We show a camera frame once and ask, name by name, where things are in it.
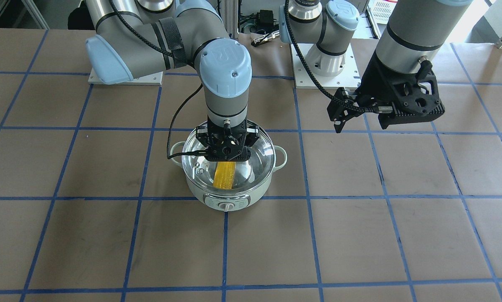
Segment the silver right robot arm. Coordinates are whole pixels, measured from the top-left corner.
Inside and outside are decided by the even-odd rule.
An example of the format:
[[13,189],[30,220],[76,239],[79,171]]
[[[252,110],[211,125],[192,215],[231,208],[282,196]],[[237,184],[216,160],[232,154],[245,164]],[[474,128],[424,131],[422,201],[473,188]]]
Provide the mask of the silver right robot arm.
[[213,162],[243,162],[259,139],[247,121],[252,80],[247,48],[229,37],[222,17],[206,0],[88,0],[96,35],[86,40],[93,70],[107,85],[184,66],[197,71],[204,89],[207,124],[196,128]]

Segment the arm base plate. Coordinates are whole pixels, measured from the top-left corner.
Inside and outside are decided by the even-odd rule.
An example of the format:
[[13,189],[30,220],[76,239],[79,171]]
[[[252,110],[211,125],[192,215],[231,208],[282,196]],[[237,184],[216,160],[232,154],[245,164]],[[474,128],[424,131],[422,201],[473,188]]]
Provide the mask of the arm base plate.
[[104,72],[99,76],[93,68],[88,83],[93,85],[129,85],[129,86],[160,86],[162,84],[163,71],[142,77],[131,78],[123,71],[117,71],[116,75]]
[[[314,44],[302,43],[298,46],[316,80],[324,88],[344,87],[353,91],[360,85],[360,73],[350,44],[347,46],[346,52],[337,57],[321,53]],[[316,89],[316,85],[308,76],[293,45],[291,45],[291,55],[295,87],[297,89]]]

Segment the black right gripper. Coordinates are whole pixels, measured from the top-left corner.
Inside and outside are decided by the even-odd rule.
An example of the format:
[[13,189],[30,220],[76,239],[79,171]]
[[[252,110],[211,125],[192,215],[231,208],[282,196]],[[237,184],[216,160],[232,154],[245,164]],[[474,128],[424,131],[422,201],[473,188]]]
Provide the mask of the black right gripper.
[[[236,126],[231,126],[227,122],[224,126],[218,126],[210,119],[197,126],[196,139],[207,147],[212,145],[245,145],[251,147],[259,139],[259,126],[254,122],[245,119]],[[199,155],[205,156],[206,151],[199,151]]]

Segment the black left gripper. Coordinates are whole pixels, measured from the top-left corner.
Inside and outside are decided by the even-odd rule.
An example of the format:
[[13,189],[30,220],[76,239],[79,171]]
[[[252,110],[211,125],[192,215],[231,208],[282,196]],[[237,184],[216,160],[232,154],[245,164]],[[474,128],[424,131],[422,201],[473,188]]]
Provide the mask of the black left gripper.
[[358,117],[365,113],[364,109],[354,105],[354,101],[349,94],[349,90],[344,87],[339,87],[333,98],[327,106],[328,117],[331,122],[334,122],[334,130],[336,133],[341,133],[346,122],[354,117]]

